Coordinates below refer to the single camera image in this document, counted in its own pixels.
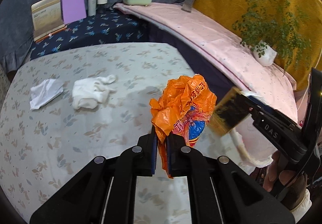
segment white pot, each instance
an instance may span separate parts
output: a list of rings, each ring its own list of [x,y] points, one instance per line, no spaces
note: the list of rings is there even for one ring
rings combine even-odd
[[[258,52],[253,51],[254,58],[258,61],[262,66],[267,67],[271,66],[274,62],[274,59],[277,55],[277,52],[269,45],[266,44],[266,48],[263,48],[265,54],[259,57]]]

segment purple notebook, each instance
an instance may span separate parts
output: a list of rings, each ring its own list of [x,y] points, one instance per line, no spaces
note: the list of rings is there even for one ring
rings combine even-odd
[[[62,16],[65,24],[86,18],[84,0],[62,0]]]

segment pink cloth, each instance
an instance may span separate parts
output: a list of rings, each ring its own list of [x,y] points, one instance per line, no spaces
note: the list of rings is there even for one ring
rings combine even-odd
[[[122,3],[115,8],[145,19],[187,43],[241,90],[257,92],[275,109],[297,122],[293,90],[295,80],[283,75],[276,65],[263,67],[252,52],[239,44],[240,38],[197,10],[191,13],[180,5],[152,3],[147,7]]]

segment book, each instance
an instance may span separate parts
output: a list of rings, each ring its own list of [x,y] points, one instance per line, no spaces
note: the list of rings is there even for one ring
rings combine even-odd
[[[62,16],[65,24],[86,18],[84,0],[62,0]]]
[[[34,41],[65,27],[61,0],[41,0],[31,6],[31,13]]]

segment floral bedsheet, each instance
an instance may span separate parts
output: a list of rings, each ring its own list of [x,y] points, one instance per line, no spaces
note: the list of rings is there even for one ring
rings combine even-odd
[[[116,92],[94,110],[71,106],[74,81],[114,74]],[[178,51],[161,43],[117,43],[50,54],[22,66],[0,115],[0,185],[27,221],[95,156],[112,158],[151,131],[149,101],[169,79],[194,73]],[[64,82],[64,92],[30,110],[30,88],[44,79]],[[204,155],[240,158],[229,138],[205,130],[195,148]],[[158,158],[154,177],[137,179],[135,223],[191,223],[186,178],[169,179]]]

